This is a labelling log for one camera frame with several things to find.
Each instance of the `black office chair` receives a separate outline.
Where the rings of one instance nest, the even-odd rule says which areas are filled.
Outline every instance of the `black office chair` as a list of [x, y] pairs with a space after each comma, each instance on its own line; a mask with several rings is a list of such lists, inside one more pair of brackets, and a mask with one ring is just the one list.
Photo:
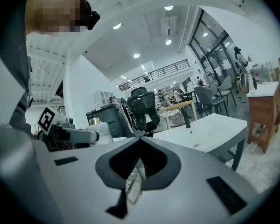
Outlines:
[[[160, 122], [160, 117], [154, 106], [154, 93], [147, 92], [146, 88], [140, 87], [133, 90], [131, 95], [132, 97], [127, 100], [127, 103], [136, 118], [136, 127], [148, 133], [148, 137], [152, 137], [153, 130]], [[147, 122], [146, 115], [149, 115], [151, 121]]]

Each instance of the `gray chair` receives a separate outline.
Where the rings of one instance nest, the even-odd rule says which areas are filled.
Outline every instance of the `gray chair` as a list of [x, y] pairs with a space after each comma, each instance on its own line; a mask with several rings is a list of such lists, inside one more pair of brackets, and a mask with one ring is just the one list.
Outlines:
[[209, 89], [213, 92], [213, 97], [212, 97], [212, 99], [218, 98], [218, 95], [217, 95], [217, 93], [218, 93], [218, 83], [217, 83], [216, 81], [213, 82], [213, 83], [210, 85]]
[[227, 110], [227, 106], [225, 103], [225, 98], [217, 98], [217, 99], [212, 99], [213, 96], [213, 92], [211, 91], [211, 89], [209, 88], [205, 88], [202, 86], [197, 86], [194, 88], [196, 95], [199, 98], [200, 104], [204, 105], [206, 108], [205, 109], [201, 109], [201, 118], [203, 116], [203, 111], [206, 111], [206, 115], [207, 114], [207, 110], [209, 108], [215, 107], [215, 112], [218, 113], [218, 105], [220, 103], [223, 103], [225, 106], [225, 110], [226, 110], [226, 114], [228, 115], [228, 110]]
[[232, 88], [231, 77], [226, 77], [223, 81], [223, 84], [218, 87], [219, 92], [217, 93], [217, 95], [221, 96], [221, 97], [226, 96], [227, 105], [228, 105], [228, 95], [231, 94], [234, 104], [235, 104], [235, 106], [237, 106], [237, 103], [235, 102], [231, 88]]

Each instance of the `white countertop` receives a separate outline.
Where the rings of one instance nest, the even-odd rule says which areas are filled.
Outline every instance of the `white countertop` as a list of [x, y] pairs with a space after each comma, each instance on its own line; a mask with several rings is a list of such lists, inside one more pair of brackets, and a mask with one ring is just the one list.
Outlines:
[[274, 96], [275, 91], [278, 87], [279, 82], [265, 82], [257, 85], [257, 90], [253, 89], [248, 94], [247, 97], [266, 97]]
[[216, 113], [190, 124], [191, 128], [189, 129], [183, 125], [155, 133], [154, 138], [207, 153], [226, 143], [247, 127], [245, 120]]

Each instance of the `balcony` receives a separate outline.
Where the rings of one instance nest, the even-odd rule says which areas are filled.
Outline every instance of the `balcony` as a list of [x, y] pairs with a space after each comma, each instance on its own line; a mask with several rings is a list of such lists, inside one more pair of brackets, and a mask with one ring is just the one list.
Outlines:
[[168, 65], [168, 66], [162, 67], [160, 69], [154, 70], [152, 72], [149, 72], [147, 75], [138, 77], [138, 78], [132, 80], [131, 82], [122, 84], [118, 88], [122, 92], [125, 92], [128, 90], [134, 89], [137, 86], [141, 86], [152, 80], [158, 79], [160, 77], [166, 76], [171, 73], [175, 73], [178, 70], [186, 69], [188, 67], [190, 67], [188, 60], [182, 60], [180, 62], [176, 62], [171, 65]]

